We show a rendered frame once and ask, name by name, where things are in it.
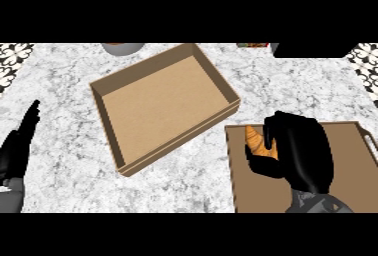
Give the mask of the black appliance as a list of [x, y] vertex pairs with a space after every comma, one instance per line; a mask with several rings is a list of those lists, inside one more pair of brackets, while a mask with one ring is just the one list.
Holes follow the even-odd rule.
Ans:
[[357, 46], [357, 42], [271, 44], [277, 58], [343, 58]]

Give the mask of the grey round bowl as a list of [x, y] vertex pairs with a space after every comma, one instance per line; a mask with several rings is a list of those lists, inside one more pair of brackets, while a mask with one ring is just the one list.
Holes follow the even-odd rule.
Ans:
[[111, 55], [126, 56], [142, 49], [144, 43], [104, 43], [103, 47]]

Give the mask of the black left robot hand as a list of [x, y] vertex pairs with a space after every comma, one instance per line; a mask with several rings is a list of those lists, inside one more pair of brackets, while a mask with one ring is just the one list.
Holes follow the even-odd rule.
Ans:
[[36, 100], [26, 112], [20, 128], [12, 130], [0, 146], [0, 185], [12, 178], [23, 178], [29, 166], [30, 145], [41, 121], [41, 101]]

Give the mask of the cardboard box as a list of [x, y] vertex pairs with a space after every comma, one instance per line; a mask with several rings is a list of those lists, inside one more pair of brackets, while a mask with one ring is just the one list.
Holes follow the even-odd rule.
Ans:
[[201, 48], [185, 43], [91, 83], [116, 168], [132, 176], [240, 108]]

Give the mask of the brown tray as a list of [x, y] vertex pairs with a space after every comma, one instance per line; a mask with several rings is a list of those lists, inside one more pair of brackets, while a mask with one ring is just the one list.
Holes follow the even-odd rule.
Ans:
[[[333, 159], [331, 194], [357, 213], [378, 213], [378, 143], [358, 121], [323, 123]], [[235, 212], [284, 212], [292, 205], [286, 179], [256, 174], [244, 153], [246, 126], [225, 127]]]

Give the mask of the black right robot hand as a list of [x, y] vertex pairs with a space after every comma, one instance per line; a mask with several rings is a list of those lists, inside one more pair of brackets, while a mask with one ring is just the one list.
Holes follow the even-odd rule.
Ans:
[[278, 158], [256, 155], [246, 148], [255, 173], [286, 178], [297, 191], [328, 194], [334, 179], [334, 161], [327, 133], [315, 118], [277, 111], [265, 118], [265, 147], [277, 147]]

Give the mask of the orange croissant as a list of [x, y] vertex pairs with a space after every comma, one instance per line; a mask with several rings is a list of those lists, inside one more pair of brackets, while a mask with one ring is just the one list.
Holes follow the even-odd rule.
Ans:
[[246, 127], [246, 142], [255, 155], [272, 157], [274, 159], [278, 158], [277, 142], [272, 142], [272, 149], [268, 150], [265, 137], [252, 126]]

